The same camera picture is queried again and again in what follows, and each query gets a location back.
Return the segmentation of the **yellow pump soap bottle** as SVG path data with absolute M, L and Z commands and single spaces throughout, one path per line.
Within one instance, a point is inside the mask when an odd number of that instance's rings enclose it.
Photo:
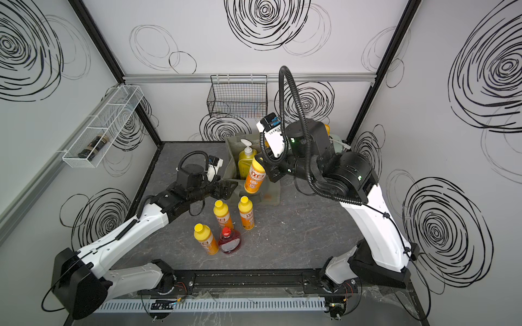
M 245 148 L 239 153 L 237 167 L 240 179 L 245 180 L 249 175 L 252 160 L 255 158 L 258 151 L 252 147 L 251 141 L 241 139 L 240 142 L 245 146 Z

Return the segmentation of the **green fabric shopping bag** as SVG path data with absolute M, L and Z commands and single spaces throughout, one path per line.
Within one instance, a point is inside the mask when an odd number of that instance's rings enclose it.
M 241 177 L 239 154 L 246 148 L 252 148 L 254 154 L 261 154 L 260 139 L 258 133 L 236 134 L 225 140 L 227 146 L 228 163 L 226 164 L 223 179 L 236 181 L 238 186 L 232 195 L 233 199 L 248 196 L 255 205 L 277 206 L 280 204 L 280 182 L 272 183 L 263 173 L 254 172 L 250 179 L 251 163 L 245 165 L 246 177 Z

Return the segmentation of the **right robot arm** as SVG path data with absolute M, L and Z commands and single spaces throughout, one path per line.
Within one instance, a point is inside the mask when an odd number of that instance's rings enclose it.
M 284 175 L 312 180 L 314 186 L 337 202 L 350 198 L 344 208 L 363 235 L 348 252 L 330 258 L 322 269 L 322 284 L 333 291 L 345 281 L 359 278 L 373 285 L 405 289 L 410 281 L 409 262 L 420 249 L 401 235 L 383 199 L 379 179 L 371 164 L 359 153 L 336 152 L 325 124 L 307 120 L 311 155 L 300 122 L 283 127 L 270 114 L 257 123 L 277 164 L 262 162 L 271 182 Z

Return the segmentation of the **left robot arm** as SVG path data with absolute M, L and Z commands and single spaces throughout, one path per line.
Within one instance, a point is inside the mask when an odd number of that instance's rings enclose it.
M 236 181 L 208 176 L 197 164 L 178 168 L 178 178 L 166 190 L 148 197 L 136 215 L 99 240 L 77 251 L 66 248 L 54 259 L 51 292 L 74 320 L 95 312 L 106 301 L 152 290 L 170 294 L 177 285 L 174 269 L 161 259 L 143 266 L 114 270 L 113 265 L 141 241 L 208 197 L 228 200 Z

